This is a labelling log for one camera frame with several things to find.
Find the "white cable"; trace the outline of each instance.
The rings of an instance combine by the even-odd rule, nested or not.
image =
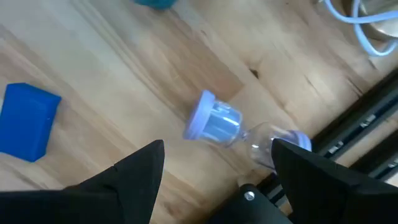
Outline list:
[[[377,15],[373,16],[364,16],[364,17],[357,17],[357,18],[352,18],[352,17],[346,17],[341,15],[334,7],[333,4],[331,3],[330,0],[325,0],[325,4],[329,11],[339,20],[350,23],[350,24],[365,24],[365,23],[371,23],[371,22],[380,22],[380,21],[385,21],[389,19],[396,19],[398,18],[398,11],[389,11],[389,12],[383,12]]]
[[[372,46],[372,44],[370,43],[368,38],[365,36],[365,33],[363,32],[361,25],[360,25],[360,24],[364,24],[364,23],[379,22],[379,21],[384,21],[384,20],[388,20],[388,19],[398,18],[398,11],[385,12],[385,13],[374,15],[374,16],[358,17],[361,0],[354,0],[353,7],[352,7],[352,15],[353,16],[346,17],[346,16],[342,16],[333,7],[330,0],[325,0],[325,4],[326,4],[327,8],[329,9],[329,11],[337,19],[339,19],[343,22],[354,24],[354,31],[358,38],[358,41],[369,55],[375,56],[375,57],[386,56],[386,55],[390,54],[392,51],[394,51],[395,48],[398,46],[398,40],[391,40],[382,52],[376,50]]]
[[[358,17],[360,4],[361,4],[361,0],[354,0],[353,10],[352,10],[352,14],[353,14],[354,18]],[[380,52],[372,46],[372,44],[370,43],[368,38],[365,36],[365,34],[361,28],[361,25],[354,24],[354,31],[359,40],[359,43],[361,43],[361,45],[363,46],[365,51],[371,56],[382,57],[382,56],[389,55],[397,47],[398,41],[392,40],[388,43],[387,47],[382,52]]]

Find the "metal screw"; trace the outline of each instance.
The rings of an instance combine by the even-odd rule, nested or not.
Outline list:
[[[246,200],[251,201],[254,200],[254,193],[253,192],[246,192],[244,193],[244,198],[246,198]]]
[[[333,154],[337,150],[339,150],[342,146],[344,146],[344,143],[342,141],[339,141],[335,146],[329,149],[329,152]]]
[[[368,116],[364,122],[362,122],[360,125],[362,128],[366,128],[371,124],[374,120],[376,119],[376,116],[372,114],[371,116]]]
[[[398,166],[398,159],[396,159],[396,160],[394,160],[394,162],[388,164],[388,167],[390,167],[390,168],[394,168],[396,166]]]

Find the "blue plastic cap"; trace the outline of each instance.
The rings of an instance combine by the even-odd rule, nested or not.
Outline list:
[[[26,83],[9,84],[0,115],[0,152],[29,162],[44,156],[60,100]]]
[[[311,140],[310,138],[304,134],[301,131],[297,131],[297,130],[290,130],[290,133],[292,133],[294,135],[294,140],[292,140],[293,142],[296,142],[295,144],[300,146],[301,148],[307,150],[307,151],[312,151],[312,145],[311,145]]]
[[[203,90],[200,100],[185,127],[183,138],[187,140],[197,140],[205,129],[209,120],[211,109],[214,106],[216,96],[208,90]]]

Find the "wood grain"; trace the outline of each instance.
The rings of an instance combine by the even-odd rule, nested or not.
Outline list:
[[[304,0],[179,0],[169,11],[128,0],[0,0],[0,92],[26,82],[63,98],[45,157],[0,154],[0,190],[61,189],[164,139],[151,223],[201,222],[238,179],[269,173],[240,146],[182,139],[201,90],[239,108],[248,127],[270,121],[314,136],[398,64],[397,54],[369,58],[350,28]],[[395,116],[339,162],[350,165],[396,127]]]

